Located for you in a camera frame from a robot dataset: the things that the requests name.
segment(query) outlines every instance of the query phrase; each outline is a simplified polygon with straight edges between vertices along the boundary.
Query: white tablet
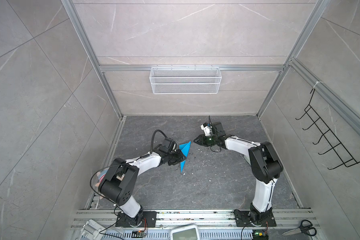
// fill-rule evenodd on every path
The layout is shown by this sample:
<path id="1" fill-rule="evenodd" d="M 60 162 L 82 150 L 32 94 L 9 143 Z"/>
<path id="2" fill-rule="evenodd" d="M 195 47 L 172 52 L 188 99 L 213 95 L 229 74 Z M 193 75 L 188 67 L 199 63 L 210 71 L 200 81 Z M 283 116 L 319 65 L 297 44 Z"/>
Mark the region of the white tablet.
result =
<path id="1" fill-rule="evenodd" d="M 196 224 L 172 229 L 171 240 L 200 240 L 199 229 Z"/>

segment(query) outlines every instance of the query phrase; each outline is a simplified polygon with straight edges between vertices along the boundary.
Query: black wire hook rack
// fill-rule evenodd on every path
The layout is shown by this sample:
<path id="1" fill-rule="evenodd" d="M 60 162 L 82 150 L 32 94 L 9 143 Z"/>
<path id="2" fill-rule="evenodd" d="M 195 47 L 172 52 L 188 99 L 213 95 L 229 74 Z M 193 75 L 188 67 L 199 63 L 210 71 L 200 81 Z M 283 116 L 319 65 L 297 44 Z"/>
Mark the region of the black wire hook rack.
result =
<path id="1" fill-rule="evenodd" d="M 325 151 L 325 152 L 323 152 L 323 153 L 319 153 L 319 152 L 318 152 L 319 155 L 326 154 L 327 152 L 333 150 L 333 151 L 336 153 L 336 155 L 339 157 L 339 159 L 341 160 L 342 163 L 341 163 L 340 165 L 336 166 L 336 167 L 333 167 L 333 168 L 327 167 L 329 170 L 338 168 L 338 167 L 343 166 L 343 165 L 346 166 L 346 167 L 351 167 L 351 166 L 353 166 L 353 165 L 355 165 L 355 164 L 359 164 L 360 161 L 357 161 L 357 160 L 352 156 L 352 154 L 347 150 L 347 148 L 346 148 L 346 147 L 343 145 L 343 143 L 339 140 L 339 138 L 336 136 L 336 134 L 334 134 L 334 132 L 332 132 L 331 128 L 328 127 L 328 125 L 326 124 L 326 122 L 320 117 L 320 115 L 316 112 L 316 110 L 311 106 L 311 101 L 312 101 L 312 97 L 313 97 L 313 94 L 314 94 L 314 93 L 315 93 L 315 89 L 313 88 L 313 89 L 311 90 L 311 92 L 310 92 L 310 94 L 312 94 L 312 95 L 311 95 L 311 99 L 309 100 L 309 103 L 308 103 L 308 105 L 306 106 L 306 108 L 304 108 L 304 112 L 305 112 L 305 113 L 304 113 L 300 118 L 295 118 L 295 119 L 296 119 L 296 120 L 300 120 L 302 117 L 304 117 L 305 115 L 307 115 L 307 116 L 312 120 L 313 123 L 312 123 L 308 128 L 306 128 L 306 129 L 303 128 L 303 130 L 308 130 L 310 127 L 312 127 L 313 125 L 315 125 L 315 126 L 317 127 L 317 129 L 321 132 L 321 137 L 319 138 L 319 140 L 317 141 L 317 143 L 314 143 L 314 142 L 312 142 L 312 143 L 313 143 L 314 145 L 317 145 L 317 144 L 321 141 L 321 139 L 324 137 L 324 138 L 326 139 L 326 141 L 328 142 L 328 144 L 331 146 L 330 149 L 328 149 L 327 151 Z M 308 113 L 309 110 L 312 110 L 312 111 L 318 116 L 318 118 L 317 118 L 316 120 L 314 120 L 314 119 L 312 118 L 312 116 L 309 115 L 309 113 Z M 322 130 L 319 128 L 319 126 L 316 124 L 317 121 L 319 121 L 319 120 L 321 120 L 321 121 L 324 123 L 324 125 L 327 127 L 328 130 L 322 131 Z M 329 132 L 332 133 L 332 135 L 337 139 L 337 141 L 339 142 L 338 144 L 336 144 L 336 145 L 331 144 L 331 142 L 328 140 L 328 138 L 327 138 L 326 135 L 325 135 L 326 133 L 329 133 Z M 347 153 L 348 153 L 349 156 L 350 156 L 350 159 L 349 159 L 349 160 L 344 161 L 344 160 L 340 157 L 339 153 L 338 153 L 338 152 L 336 151 L 336 149 L 335 149 L 335 147 L 338 147 L 338 146 L 343 147 L 343 148 L 347 151 Z"/>

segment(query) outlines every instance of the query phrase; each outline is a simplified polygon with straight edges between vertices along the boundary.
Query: scissors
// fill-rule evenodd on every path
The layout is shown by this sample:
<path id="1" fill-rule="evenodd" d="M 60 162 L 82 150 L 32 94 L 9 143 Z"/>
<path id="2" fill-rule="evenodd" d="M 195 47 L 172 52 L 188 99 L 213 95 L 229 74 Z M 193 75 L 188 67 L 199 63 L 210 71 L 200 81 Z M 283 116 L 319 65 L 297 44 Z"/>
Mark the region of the scissors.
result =
<path id="1" fill-rule="evenodd" d="M 315 230 L 315 233 L 311 234 L 311 233 L 309 232 L 309 230 L 311 230 L 311 229 Z M 282 235 L 283 235 L 283 236 L 287 236 L 287 235 L 293 235 L 293 234 L 296 234 L 296 233 L 305 233 L 305 234 L 307 234 L 308 236 L 313 237 L 313 236 L 316 235 L 317 230 L 316 230 L 316 228 L 313 227 L 313 224 L 311 223 L 311 221 L 302 220 L 301 223 L 300 223 L 300 226 L 299 226 L 298 228 L 293 229 L 293 230 L 288 231 L 288 232 L 285 232 L 285 233 L 283 233 Z"/>

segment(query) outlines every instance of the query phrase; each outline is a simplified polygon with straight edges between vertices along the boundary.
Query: white zip tie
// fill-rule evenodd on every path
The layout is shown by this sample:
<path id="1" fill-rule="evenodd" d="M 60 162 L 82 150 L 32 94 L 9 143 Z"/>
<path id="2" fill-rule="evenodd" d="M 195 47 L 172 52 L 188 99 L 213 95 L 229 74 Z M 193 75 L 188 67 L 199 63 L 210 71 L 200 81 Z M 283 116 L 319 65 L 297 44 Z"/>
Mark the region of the white zip tie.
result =
<path id="1" fill-rule="evenodd" d="M 315 88 L 318 83 L 323 83 L 323 82 L 316 81 L 316 83 L 313 85 L 313 88 Z"/>

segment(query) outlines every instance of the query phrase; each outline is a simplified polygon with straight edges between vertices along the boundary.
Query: scissor blade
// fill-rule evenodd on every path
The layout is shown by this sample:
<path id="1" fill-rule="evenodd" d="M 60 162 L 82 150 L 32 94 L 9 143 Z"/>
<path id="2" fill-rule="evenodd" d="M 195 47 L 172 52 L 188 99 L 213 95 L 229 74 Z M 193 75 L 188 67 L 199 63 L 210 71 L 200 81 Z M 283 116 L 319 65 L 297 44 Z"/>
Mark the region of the scissor blade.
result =
<path id="1" fill-rule="evenodd" d="M 293 234 L 296 234 L 296 233 L 301 233 L 300 228 L 296 228 L 296 229 L 293 229 L 291 231 L 285 232 L 282 235 L 283 236 L 288 236 L 288 235 L 293 235 Z"/>

